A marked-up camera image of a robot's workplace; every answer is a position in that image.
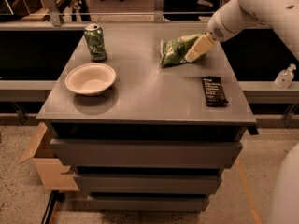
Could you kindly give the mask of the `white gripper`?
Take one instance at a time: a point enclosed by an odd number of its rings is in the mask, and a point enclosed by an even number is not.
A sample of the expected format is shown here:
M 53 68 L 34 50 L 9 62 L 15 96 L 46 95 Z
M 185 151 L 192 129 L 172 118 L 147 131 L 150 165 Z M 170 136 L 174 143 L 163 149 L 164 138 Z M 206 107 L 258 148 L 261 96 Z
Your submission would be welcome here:
M 249 26 L 249 16 L 238 0 L 230 0 L 219 8 L 209 19 L 207 34 L 199 37 L 184 56 L 188 63 L 214 47 L 214 40 L 225 42 Z

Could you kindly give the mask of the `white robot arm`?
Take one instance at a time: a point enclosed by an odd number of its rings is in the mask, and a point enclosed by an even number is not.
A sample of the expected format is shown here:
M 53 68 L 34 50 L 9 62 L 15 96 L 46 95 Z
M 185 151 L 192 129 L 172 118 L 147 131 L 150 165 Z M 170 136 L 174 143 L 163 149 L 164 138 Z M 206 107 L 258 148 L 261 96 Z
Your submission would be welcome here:
M 265 23 L 299 60 L 299 0 L 230 0 L 209 19 L 206 34 L 185 55 L 188 63 L 241 31 Z

